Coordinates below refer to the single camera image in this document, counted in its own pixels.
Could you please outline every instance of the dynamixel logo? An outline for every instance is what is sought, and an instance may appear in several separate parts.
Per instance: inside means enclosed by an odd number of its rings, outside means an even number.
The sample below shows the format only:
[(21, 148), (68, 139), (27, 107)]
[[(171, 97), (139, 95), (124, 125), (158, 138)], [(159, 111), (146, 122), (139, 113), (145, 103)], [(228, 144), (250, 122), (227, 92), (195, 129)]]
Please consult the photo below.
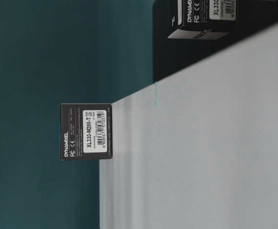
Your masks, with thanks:
[(69, 133), (64, 134), (64, 156), (67, 157), (69, 156)]
[(187, 22), (192, 22), (192, 0), (187, 0)]

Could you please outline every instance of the barcode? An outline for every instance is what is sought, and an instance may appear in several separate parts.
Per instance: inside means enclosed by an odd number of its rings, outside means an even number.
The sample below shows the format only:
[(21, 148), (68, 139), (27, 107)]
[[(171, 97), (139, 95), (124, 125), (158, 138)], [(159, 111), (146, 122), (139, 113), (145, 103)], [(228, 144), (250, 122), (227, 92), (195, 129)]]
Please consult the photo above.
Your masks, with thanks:
[(106, 125), (105, 125), (105, 114), (102, 111), (98, 111), (96, 113), (96, 138), (97, 138), (97, 145), (103, 146), (105, 148), (105, 141), (106, 141)]
[(234, 1), (233, 0), (226, 0), (226, 4), (225, 4), (225, 11), (226, 13), (232, 14), (234, 13)]

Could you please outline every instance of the black box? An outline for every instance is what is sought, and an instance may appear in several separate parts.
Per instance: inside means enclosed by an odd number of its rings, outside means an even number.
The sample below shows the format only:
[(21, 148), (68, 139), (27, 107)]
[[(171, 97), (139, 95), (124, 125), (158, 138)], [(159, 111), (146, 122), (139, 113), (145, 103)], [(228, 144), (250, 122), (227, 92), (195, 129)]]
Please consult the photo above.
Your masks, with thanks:
[(237, 23), (240, 0), (168, 1), (168, 38), (217, 40)]
[(111, 104), (61, 104), (61, 160), (110, 159)]

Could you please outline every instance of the white label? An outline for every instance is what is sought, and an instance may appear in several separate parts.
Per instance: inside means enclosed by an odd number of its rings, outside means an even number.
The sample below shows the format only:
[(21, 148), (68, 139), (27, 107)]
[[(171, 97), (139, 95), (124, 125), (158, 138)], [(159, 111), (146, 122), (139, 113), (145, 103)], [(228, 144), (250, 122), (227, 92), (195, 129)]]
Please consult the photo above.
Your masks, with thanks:
[(210, 0), (210, 19), (236, 20), (236, 0)]
[(182, 23), (182, 0), (178, 0), (178, 25)]
[(107, 112), (84, 110), (82, 112), (83, 152), (107, 152)]

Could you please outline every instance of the product box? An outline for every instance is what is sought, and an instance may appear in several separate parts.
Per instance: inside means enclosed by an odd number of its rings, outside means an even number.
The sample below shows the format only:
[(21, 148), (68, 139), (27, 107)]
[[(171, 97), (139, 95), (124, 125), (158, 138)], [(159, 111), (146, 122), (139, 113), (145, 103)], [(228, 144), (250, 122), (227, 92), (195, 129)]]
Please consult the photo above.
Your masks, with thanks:
[(168, 38), (217, 40), (238, 20), (240, 0), (168, 0)]
[(113, 156), (111, 104), (61, 104), (61, 160)]

